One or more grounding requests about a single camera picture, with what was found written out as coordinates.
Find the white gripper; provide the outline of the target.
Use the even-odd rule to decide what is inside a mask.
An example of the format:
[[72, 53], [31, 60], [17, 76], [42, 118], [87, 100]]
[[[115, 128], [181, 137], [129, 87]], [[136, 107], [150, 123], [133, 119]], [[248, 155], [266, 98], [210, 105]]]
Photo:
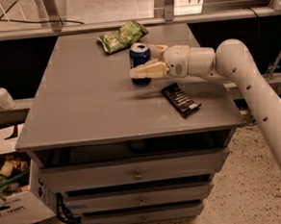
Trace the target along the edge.
[[164, 62], [153, 62], [140, 64], [132, 68], [129, 75], [133, 79], [139, 78], [163, 78], [166, 74], [171, 77], [186, 77], [189, 69], [189, 56], [191, 48], [186, 45], [166, 45], [149, 44], [151, 58], [161, 59]]

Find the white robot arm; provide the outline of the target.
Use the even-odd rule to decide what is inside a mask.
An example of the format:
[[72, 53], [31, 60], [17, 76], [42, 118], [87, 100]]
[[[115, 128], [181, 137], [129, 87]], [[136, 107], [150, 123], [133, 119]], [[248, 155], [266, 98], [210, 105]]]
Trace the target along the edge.
[[255, 117], [281, 169], [281, 99], [258, 71], [248, 48], [227, 39], [217, 49], [138, 42], [130, 47], [134, 80], [197, 76], [206, 81], [234, 83]]

